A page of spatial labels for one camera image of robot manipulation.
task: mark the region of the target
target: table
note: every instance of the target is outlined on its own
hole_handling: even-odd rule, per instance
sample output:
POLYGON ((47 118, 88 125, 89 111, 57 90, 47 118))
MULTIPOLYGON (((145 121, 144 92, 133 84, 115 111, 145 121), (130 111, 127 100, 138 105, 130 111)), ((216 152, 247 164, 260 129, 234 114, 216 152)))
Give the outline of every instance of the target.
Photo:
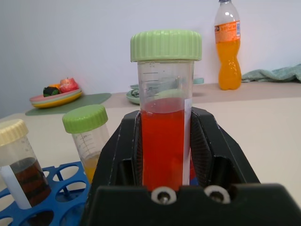
MULTIPOLYGON (((216 85, 199 85, 194 88, 193 103, 194 107, 212 113, 240 144, 262 183, 284 185, 301 206, 300 84, 250 83, 243 84, 237 91, 226 92, 220 91, 216 85)), ((125 93, 113 94, 104 105, 110 135, 125 114, 139 110, 139 106, 127 102, 125 93)), ((30 131, 28 139, 34 152, 41 166, 47 167, 79 161, 73 139, 64 130, 62 116, 17 113, 0 121, 23 119, 30 131)), ((0 190, 4 187, 0 181, 0 190)))

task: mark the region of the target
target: bottle label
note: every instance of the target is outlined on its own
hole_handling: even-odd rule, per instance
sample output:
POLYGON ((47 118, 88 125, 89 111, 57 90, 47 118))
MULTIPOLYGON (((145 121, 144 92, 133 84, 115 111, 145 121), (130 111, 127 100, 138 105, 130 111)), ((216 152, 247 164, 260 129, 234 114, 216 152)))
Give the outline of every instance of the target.
POLYGON ((240 21, 215 26, 215 43, 240 40, 240 21))

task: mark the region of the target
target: orange soda bottle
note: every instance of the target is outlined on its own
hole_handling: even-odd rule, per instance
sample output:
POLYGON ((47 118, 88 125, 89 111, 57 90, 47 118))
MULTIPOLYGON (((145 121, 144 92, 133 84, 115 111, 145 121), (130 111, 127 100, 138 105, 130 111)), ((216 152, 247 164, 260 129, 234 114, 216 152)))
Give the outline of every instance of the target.
POLYGON ((215 17, 215 43, 222 64, 219 86, 222 90, 238 89, 241 71, 237 60, 240 46, 240 20, 231 0, 219 0, 220 7, 215 17))

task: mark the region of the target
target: blue test tube rack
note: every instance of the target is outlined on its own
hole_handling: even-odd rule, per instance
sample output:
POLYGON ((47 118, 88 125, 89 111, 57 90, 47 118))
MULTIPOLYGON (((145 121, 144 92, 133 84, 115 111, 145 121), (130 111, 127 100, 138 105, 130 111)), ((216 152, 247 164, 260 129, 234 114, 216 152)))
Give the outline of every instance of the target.
MULTIPOLYGON (((54 166, 46 167, 43 168, 43 171, 49 172, 47 180, 51 187, 50 195, 40 204, 27 210, 18 208, 16 202, 11 203, 0 212, 0 219, 13 219, 13 222, 11 222, 9 226, 29 226, 31 225, 28 223, 30 218, 37 214, 52 214, 52 212, 53 218, 49 226, 76 226, 79 224, 90 187, 81 162, 67 163, 57 168, 54 166), (64 180, 60 171, 70 166, 77 166, 79 169, 71 178, 64 180), (55 175, 57 175, 59 181, 53 180, 55 175), (69 191, 67 186, 76 182, 85 183, 86 188, 69 191)), ((10 192, 6 188, 0 192, 0 198, 9 194, 10 192)))

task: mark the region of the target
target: black plastic device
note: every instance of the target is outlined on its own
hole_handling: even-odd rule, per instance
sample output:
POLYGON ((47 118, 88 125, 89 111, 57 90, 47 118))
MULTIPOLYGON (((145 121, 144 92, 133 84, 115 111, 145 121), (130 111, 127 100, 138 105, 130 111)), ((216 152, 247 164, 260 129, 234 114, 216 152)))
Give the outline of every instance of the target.
POLYGON ((301 211, 286 189, 260 184, 239 145, 209 112, 191 113, 199 186, 182 186, 172 204, 154 202, 142 186, 142 142, 139 112, 125 115, 101 152, 81 226, 301 225, 301 211), (211 185, 224 188, 230 203, 206 195, 211 185))

